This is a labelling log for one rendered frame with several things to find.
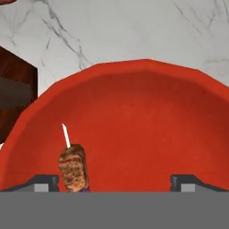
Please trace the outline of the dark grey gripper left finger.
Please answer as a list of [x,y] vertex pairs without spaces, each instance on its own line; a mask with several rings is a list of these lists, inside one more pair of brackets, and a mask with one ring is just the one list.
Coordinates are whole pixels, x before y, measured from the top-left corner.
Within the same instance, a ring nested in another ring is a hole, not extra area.
[[57,174],[37,174],[25,183],[5,189],[4,192],[58,192],[59,176]]

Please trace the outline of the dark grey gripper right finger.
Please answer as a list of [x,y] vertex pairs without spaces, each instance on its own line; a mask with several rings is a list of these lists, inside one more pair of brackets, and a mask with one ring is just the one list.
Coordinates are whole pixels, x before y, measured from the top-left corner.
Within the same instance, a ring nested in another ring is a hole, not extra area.
[[175,192],[203,192],[218,191],[226,192],[225,189],[204,183],[193,174],[173,174],[170,176],[170,191]]

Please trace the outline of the kebab skewer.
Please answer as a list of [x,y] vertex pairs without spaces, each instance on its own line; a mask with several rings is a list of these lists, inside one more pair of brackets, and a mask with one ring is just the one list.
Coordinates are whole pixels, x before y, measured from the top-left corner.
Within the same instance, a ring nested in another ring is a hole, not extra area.
[[89,176],[86,164],[86,153],[82,145],[71,144],[67,127],[63,123],[66,148],[58,159],[64,187],[68,192],[89,192]]

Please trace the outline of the red bowl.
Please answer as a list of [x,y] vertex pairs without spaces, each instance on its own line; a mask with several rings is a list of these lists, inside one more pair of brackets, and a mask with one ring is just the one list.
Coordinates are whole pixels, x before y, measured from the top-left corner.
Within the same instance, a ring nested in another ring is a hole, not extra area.
[[92,191],[168,191],[172,174],[229,190],[229,87],[152,60],[96,64],[54,83],[0,150],[0,190],[58,174],[84,147]]

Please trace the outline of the dark wooden block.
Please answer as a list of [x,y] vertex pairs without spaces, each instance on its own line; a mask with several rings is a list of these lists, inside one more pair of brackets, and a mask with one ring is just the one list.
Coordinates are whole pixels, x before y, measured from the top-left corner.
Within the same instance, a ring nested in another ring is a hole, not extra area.
[[0,47],[0,144],[21,112],[38,98],[38,69]]

